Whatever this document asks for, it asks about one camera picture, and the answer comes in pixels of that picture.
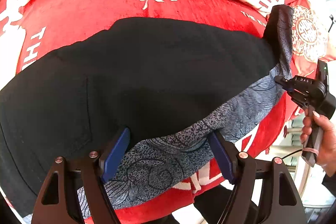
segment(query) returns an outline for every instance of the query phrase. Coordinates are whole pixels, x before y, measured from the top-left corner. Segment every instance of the metal bolt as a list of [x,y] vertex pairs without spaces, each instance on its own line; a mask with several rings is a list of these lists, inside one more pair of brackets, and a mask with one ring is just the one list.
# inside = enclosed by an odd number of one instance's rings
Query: metal bolt
[[98,152],[97,151],[91,151],[90,153],[89,153],[89,157],[90,158],[97,158],[98,157]]
[[246,153],[246,152],[240,152],[240,153],[239,153],[239,156],[240,156],[242,159],[246,159],[249,155],[248,155],[248,153]]
[[282,159],[281,158],[274,158],[274,161],[276,164],[282,164]]
[[55,163],[60,164],[63,161],[63,157],[57,157]]

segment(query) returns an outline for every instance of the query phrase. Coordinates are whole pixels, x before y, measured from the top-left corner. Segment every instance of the gray patterned fabric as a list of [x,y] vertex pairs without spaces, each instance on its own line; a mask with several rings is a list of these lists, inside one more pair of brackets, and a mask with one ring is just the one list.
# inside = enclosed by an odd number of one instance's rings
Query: gray patterned fabric
[[[283,94],[274,77],[281,75],[291,78],[292,9],[282,6],[283,9],[277,10],[275,30],[268,29],[264,34],[264,37],[279,41],[280,62],[269,75],[251,84],[190,127],[176,134],[136,144],[124,155],[115,178],[105,184],[114,209],[142,204],[199,170],[213,158],[206,137],[215,129],[219,129],[226,140],[235,142],[270,112]],[[83,216],[89,217],[83,188],[78,190],[78,197]]]

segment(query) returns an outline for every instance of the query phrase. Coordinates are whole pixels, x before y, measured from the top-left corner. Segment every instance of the person's leg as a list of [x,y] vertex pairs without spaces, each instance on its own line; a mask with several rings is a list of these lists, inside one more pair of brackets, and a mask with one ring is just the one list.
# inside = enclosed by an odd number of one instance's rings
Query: person's leg
[[[222,185],[218,185],[194,199],[195,208],[201,213],[208,224],[217,224],[225,206],[227,205],[232,191]],[[251,202],[246,224],[253,223],[258,212],[258,207]]]
[[145,222],[143,224],[180,224],[180,223],[173,217],[172,214],[170,214],[159,219]]

